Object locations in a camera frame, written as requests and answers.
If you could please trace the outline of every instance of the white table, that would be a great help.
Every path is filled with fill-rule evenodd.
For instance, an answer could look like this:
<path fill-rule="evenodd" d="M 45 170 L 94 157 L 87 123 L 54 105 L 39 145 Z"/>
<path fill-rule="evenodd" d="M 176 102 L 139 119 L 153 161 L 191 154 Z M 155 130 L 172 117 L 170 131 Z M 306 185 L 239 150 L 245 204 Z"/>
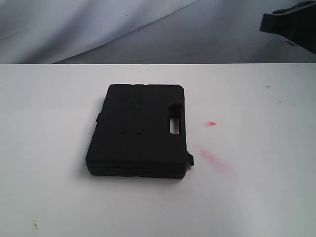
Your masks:
<path fill-rule="evenodd" d="M 184 179 L 88 173 L 111 83 L 184 87 Z M 0 236 L 314 237 L 315 122 L 316 64 L 0 65 Z"/>

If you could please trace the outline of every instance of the pink smudge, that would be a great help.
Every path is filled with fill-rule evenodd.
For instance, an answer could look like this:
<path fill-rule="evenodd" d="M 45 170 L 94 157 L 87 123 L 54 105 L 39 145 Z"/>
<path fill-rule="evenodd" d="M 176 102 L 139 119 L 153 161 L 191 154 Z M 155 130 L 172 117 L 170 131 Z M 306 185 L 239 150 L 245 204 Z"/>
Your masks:
<path fill-rule="evenodd" d="M 214 126 L 214 125 L 216 125 L 217 123 L 215 123 L 215 122 L 207 122 L 206 123 L 206 126 Z"/>
<path fill-rule="evenodd" d="M 216 158 L 214 155 L 212 155 L 211 153 L 207 152 L 199 146 L 195 147 L 199 150 L 200 155 L 207 158 L 212 164 L 214 164 L 216 168 L 220 169 L 222 172 L 224 172 L 231 178 L 237 178 L 237 173 L 235 172 L 235 170 L 228 164 L 226 164 L 224 161 Z"/>

